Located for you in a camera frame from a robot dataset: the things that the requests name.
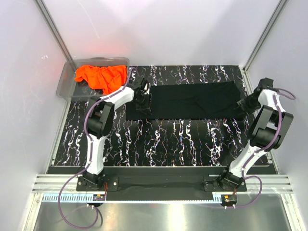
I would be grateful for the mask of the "black t shirt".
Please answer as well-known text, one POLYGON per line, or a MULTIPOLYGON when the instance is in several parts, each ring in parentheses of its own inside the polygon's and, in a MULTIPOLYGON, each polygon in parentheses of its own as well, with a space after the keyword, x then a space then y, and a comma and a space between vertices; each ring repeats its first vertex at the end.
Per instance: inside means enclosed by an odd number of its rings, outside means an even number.
POLYGON ((161 85, 150 88, 151 114, 126 104, 126 120, 155 119, 239 119, 244 113, 235 109, 241 93, 235 83, 161 85))

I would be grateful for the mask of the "clear plastic bin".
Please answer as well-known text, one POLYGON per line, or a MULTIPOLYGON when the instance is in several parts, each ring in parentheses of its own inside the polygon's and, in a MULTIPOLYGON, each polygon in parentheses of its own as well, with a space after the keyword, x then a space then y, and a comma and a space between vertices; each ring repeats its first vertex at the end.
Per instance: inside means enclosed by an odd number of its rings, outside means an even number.
POLYGON ((76 82, 76 70, 83 65, 97 67, 108 67, 116 65, 129 66, 129 59, 125 57, 103 58, 95 57, 89 59, 77 59, 67 61, 64 64, 56 95, 68 102, 85 102, 92 96, 103 96, 102 90, 92 90, 86 81, 76 82))

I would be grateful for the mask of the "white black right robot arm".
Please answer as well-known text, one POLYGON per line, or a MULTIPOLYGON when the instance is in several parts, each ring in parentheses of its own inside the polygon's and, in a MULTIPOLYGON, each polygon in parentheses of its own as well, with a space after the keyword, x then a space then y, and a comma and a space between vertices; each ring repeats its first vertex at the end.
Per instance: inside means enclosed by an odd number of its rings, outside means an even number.
POLYGON ((294 119, 286 112, 280 96, 295 100, 294 94, 281 88, 274 88, 273 79, 263 78, 253 93, 237 102, 236 109, 247 115, 259 110, 248 130, 248 143, 230 165, 215 180, 223 191, 233 191, 244 185, 245 175, 255 162, 273 149, 278 149, 294 119))

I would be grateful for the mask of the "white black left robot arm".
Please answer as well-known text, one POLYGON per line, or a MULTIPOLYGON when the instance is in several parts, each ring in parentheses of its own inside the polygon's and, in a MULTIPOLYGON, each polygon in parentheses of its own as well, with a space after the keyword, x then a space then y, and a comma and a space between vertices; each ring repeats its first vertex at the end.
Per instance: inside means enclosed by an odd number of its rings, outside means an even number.
POLYGON ((133 83, 125 83, 115 92, 92 97, 89 100, 84 131, 87 136, 87 160, 85 169, 80 173, 79 185, 85 185, 95 191, 106 186, 103 175, 103 153, 107 136, 111 132, 115 110, 133 102, 138 111, 151 113, 150 83, 147 79, 137 76, 133 83))

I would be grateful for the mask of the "orange t shirt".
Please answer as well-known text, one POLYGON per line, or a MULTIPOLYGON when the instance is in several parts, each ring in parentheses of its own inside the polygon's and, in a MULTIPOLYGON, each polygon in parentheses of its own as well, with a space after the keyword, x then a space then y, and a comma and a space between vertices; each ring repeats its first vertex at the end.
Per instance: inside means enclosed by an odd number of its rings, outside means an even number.
POLYGON ((76 70, 75 74, 76 82, 84 80, 92 90, 102 90, 105 95, 118 90, 126 83, 128 76, 125 65, 108 67, 83 65, 76 70))

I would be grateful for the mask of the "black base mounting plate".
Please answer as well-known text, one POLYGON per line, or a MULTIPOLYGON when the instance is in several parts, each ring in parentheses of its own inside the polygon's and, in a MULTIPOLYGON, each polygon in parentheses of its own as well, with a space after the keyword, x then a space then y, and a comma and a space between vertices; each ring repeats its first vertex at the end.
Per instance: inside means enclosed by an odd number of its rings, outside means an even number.
POLYGON ((105 167, 98 177, 80 174, 77 191, 107 193, 108 202, 205 201, 246 185, 227 167, 105 167))

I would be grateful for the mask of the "right black connector box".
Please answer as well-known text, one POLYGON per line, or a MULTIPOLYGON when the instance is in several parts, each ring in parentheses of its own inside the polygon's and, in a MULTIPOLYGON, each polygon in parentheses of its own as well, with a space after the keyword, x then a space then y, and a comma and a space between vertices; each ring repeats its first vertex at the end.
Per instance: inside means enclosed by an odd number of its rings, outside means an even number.
POLYGON ((223 195, 221 205, 226 209, 227 207, 236 207, 237 204, 237 195, 236 194, 229 194, 223 195))

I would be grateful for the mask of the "right aluminium frame post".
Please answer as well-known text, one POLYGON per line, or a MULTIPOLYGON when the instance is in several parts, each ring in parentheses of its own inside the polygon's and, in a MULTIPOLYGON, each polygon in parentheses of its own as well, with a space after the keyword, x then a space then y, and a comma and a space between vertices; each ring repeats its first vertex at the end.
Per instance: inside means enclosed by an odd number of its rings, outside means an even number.
POLYGON ((277 23, 279 17, 281 16, 282 12, 284 11, 286 5, 288 4, 289 0, 279 0, 273 13, 271 14, 265 28, 263 29, 256 45, 254 46, 248 60, 246 61, 245 65, 243 66, 243 70, 247 72, 251 67, 253 61, 257 57, 259 51, 261 50, 262 46, 264 45, 266 39, 270 35, 272 29, 274 28, 275 24, 277 23))

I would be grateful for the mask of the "aluminium frame post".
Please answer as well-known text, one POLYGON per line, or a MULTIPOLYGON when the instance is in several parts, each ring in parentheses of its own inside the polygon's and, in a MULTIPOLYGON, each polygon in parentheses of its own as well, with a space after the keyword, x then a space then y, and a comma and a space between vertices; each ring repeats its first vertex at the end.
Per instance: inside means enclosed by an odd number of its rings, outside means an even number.
POLYGON ((36 4, 38 10, 40 11, 45 23, 47 24, 50 32, 52 33, 56 43, 58 44, 60 50, 62 51, 65 59, 67 61, 73 60, 72 55, 70 54, 57 26, 54 22, 51 13, 49 12, 45 2, 43 0, 34 0, 34 3, 36 4))
POLYGON ((261 50, 262 46, 264 45, 266 39, 270 35, 272 29, 274 28, 275 24, 277 23, 279 17, 281 16, 282 12, 284 11, 286 5, 288 4, 289 0, 279 0, 273 13, 271 14, 265 28, 263 29, 256 45, 254 46, 248 60, 246 61, 245 65, 243 66, 243 70, 247 72, 251 67, 253 61, 257 57, 259 51, 261 50))

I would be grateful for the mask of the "aluminium front rail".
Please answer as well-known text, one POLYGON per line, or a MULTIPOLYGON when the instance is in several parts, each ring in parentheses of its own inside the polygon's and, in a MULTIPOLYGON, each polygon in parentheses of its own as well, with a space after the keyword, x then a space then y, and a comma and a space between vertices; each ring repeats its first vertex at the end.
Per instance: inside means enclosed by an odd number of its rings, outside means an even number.
MULTIPOLYGON (((39 174, 35 180, 32 192, 33 193, 56 193, 59 192, 65 183, 65 192, 76 192, 78 185, 77 177, 70 179, 72 175, 60 175, 60 174, 39 174)), ((207 177, 195 176, 196 181, 200 180, 200 185, 205 188, 206 192, 212 192, 213 194, 224 193, 230 194, 232 190, 223 191, 218 186, 211 186, 211 180, 215 178, 215 175, 209 175, 207 177)), ((121 175, 121 176, 108 176, 106 182, 108 184, 108 191, 116 192, 123 189, 124 186, 149 186, 149 187, 171 187, 177 184, 179 187, 188 187, 189 183, 192 183, 193 175, 188 176, 159 176, 159 175, 121 175)), ((259 191, 262 193, 276 193, 286 194, 292 193, 292 187, 289 179, 286 175, 260 175, 258 178, 254 178, 252 175, 249 179, 245 180, 244 185, 241 185, 237 190, 238 194, 252 193, 257 194, 259 191)))

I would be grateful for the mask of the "left aluminium frame post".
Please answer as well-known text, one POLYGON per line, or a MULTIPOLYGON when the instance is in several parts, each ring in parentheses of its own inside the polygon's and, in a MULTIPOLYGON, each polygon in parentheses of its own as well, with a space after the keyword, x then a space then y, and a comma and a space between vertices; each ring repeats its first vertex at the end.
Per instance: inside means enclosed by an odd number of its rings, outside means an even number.
POLYGON ((34 0, 34 3, 36 4, 38 10, 40 11, 45 23, 47 24, 50 32, 52 33, 56 43, 58 44, 60 50, 62 51, 65 59, 67 61, 73 60, 72 55, 70 54, 57 26, 54 22, 51 13, 49 12, 45 2, 43 0, 34 0))

